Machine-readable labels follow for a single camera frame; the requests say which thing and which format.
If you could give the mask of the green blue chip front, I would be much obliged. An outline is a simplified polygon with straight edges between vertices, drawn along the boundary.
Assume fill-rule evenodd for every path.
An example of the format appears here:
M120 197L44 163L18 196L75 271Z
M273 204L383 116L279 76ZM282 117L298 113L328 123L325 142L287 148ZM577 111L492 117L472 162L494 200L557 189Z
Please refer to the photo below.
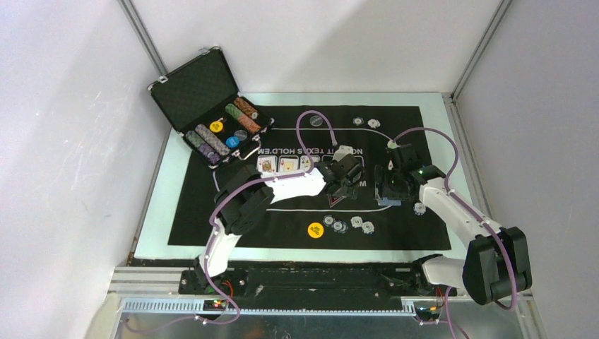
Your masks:
M323 224L327 227L330 227L334 224L336 219L332 215L325 215L323 217Z

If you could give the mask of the grey white chip front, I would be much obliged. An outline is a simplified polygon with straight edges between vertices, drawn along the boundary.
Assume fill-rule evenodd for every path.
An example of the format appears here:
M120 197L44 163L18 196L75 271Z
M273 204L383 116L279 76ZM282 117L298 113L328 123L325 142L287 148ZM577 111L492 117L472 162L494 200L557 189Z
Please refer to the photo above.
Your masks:
M347 224L345 222L342 222L342 221L339 221L339 220L335 221L332 224L332 228L333 228L334 232L337 232L339 234L345 234L347 232L347 230L348 230Z

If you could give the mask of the grey white poker chip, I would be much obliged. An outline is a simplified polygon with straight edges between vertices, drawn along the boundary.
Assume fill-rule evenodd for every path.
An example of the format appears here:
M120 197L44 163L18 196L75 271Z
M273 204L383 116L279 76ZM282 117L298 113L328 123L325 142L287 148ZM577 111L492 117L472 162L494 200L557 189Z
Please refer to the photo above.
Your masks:
M361 126L361 125L363 125L363 123L364 123L364 119L363 119L363 118L361 118L361 117L354 117L354 118L352 119L352 123L353 123L355 126Z

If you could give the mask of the white blue chip back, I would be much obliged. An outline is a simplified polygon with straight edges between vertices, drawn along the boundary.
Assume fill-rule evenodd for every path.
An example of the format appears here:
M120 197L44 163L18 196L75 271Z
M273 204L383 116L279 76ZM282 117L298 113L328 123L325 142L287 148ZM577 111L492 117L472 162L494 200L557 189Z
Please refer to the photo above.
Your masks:
M378 129L381 126L381 122L378 119L369 119L367 124L371 129Z

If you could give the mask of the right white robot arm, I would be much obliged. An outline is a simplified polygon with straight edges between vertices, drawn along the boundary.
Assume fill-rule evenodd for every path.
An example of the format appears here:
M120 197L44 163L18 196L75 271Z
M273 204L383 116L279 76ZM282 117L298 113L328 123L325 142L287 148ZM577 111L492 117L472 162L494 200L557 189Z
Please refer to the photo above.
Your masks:
M419 295L439 285L465 290L478 304L498 302L533 284L526 236L518 227L503 227L449 186L449 177L425 165L411 144L390 142L388 165L375 167L375 198L412 203L432 211L466 248L465 257L431 254L413 261L410 284Z

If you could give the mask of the black dealer button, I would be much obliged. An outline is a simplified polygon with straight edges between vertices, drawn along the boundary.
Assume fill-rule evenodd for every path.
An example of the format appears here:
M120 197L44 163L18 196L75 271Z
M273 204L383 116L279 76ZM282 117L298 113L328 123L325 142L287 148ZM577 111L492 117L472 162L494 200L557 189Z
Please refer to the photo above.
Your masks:
M320 127L320 126L323 125L324 119L322 117L320 117L319 115L317 115L317 114L313 114L309 118L309 123L313 127Z

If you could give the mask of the white blue chip front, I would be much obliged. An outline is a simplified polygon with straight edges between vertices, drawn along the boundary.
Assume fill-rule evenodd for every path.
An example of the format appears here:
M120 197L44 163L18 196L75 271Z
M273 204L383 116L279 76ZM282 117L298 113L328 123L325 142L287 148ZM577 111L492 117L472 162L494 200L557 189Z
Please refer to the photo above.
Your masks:
M351 217L350 224L354 228L361 228L363 225L363 219L360 216Z
M362 223L362 231L365 234L372 234L375 230L374 224L372 222L364 222Z

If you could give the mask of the white blue chip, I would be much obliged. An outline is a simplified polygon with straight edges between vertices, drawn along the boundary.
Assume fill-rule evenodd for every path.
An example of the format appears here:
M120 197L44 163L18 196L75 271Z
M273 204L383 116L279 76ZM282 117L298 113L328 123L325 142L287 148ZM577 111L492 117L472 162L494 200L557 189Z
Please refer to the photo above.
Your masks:
M372 234L375 230L374 224L372 222L364 222L362 223L362 231L365 234Z
M378 119L369 119L367 124L371 129L378 129L381 126L381 122Z
M354 228L361 228L363 225L363 219L360 216L351 217L350 224Z
M414 214L416 214L418 216L424 215L427 211L427 207L423 203L417 202L413 206L413 211L414 211Z

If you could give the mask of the blue playing card deck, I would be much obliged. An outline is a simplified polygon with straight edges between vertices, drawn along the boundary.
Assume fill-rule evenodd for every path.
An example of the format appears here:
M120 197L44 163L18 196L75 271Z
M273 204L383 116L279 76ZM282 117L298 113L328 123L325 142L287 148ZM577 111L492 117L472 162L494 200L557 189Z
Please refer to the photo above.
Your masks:
M401 200L391 199L391 198L387 198L387 197L378 198L376 201L379 206L401 206L402 205Z

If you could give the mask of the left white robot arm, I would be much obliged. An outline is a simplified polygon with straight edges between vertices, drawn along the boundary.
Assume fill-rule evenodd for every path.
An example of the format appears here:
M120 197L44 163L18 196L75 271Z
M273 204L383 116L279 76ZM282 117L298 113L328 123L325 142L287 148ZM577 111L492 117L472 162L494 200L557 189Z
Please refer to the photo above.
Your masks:
M348 153L330 162L309 162L305 169L263 173L243 167L215 196L215 208L208 219L212 230L203 253L196 285L206 294L215 294L223 285L233 249L242 235L257 228L271 205L304 196L351 197L362 179L364 165Z

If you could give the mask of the triangular all-in marker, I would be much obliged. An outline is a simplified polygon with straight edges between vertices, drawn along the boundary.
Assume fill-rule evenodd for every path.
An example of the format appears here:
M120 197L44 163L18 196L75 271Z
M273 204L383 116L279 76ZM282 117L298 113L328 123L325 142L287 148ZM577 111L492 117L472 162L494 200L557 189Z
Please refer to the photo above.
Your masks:
M343 199L343 196L328 196L329 207L332 208L338 205Z

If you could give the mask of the yellow big blind button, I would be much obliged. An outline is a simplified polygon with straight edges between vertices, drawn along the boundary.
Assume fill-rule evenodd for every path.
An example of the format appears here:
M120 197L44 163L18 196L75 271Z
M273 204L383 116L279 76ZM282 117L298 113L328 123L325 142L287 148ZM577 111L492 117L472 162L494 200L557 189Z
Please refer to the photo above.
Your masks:
M318 239L324 235L325 227L319 222L312 222L307 228L307 233L312 239Z

